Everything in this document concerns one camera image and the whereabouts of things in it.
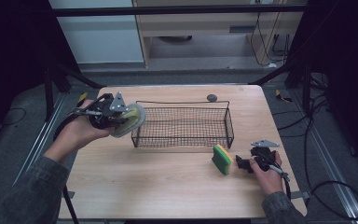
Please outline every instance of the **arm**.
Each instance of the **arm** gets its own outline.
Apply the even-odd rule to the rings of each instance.
[[[276,162],[281,165],[282,160],[279,153],[276,152],[275,156]],[[250,160],[250,163],[260,187],[266,195],[262,207],[268,223],[306,223],[305,218],[283,192],[281,175],[271,169],[264,172],[254,160]]]
[[[67,124],[44,156],[0,202],[0,223],[54,223],[69,175],[61,163],[73,152],[112,131],[93,128],[86,117],[78,117]]]

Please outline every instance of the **sponge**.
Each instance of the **sponge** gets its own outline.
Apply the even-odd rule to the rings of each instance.
[[[139,128],[145,122],[145,109],[141,105],[130,104],[127,108],[129,109],[127,112],[118,116],[119,119],[127,119],[127,121],[110,134],[113,137],[122,137],[136,128]]]
[[[213,146],[213,163],[223,175],[228,175],[229,165],[233,162],[228,152],[220,145]]]

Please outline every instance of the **tripod leg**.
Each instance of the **tripod leg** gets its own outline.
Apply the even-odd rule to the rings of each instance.
[[[86,77],[81,76],[80,74],[72,71],[71,69],[65,67],[62,64],[57,64],[57,68],[61,69],[63,72],[65,72],[67,75],[76,78],[77,80],[87,84],[88,86],[92,87],[93,89],[100,89],[105,87],[104,85],[98,84],[96,82],[93,82],[91,80],[89,80]]]
[[[310,63],[305,62],[305,74],[303,80],[303,108],[310,111]]]
[[[53,89],[51,83],[51,73],[46,68],[44,72],[45,77],[45,97],[46,97],[46,118],[45,121],[48,121],[54,111],[54,100],[53,100]]]
[[[250,82],[248,83],[249,85],[258,85],[261,86],[264,83],[272,80],[273,78],[277,77],[278,75],[289,71],[290,69],[292,69],[293,66],[295,66],[298,62],[298,59],[291,59],[288,60],[286,64],[282,65],[281,67],[275,69],[274,71],[272,71],[271,73],[269,73],[268,75],[266,75],[265,77],[262,77],[260,79],[258,79],[257,81],[254,82]]]
[[[75,213],[74,206],[72,205],[71,198],[69,197],[68,188],[65,186],[62,190],[63,198],[66,201],[66,205],[68,205],[69,212],[71,213],[72,220],[75,224],[78,224],[77,216]]]

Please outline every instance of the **white cabinet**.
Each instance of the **white cabinet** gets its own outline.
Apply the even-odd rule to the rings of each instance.
[[[131,0],[49,2],[53,8],[132,7]],[[81,69],[93,64],[144,63],[134,16],[62,17],[58,21]]]

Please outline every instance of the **green scouring pad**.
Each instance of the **green scouring pad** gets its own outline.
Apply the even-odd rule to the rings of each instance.
[[[228,175],[229,165],[233,160],[222,146],[215,145],[213,147],[212,161],[223,175]]]

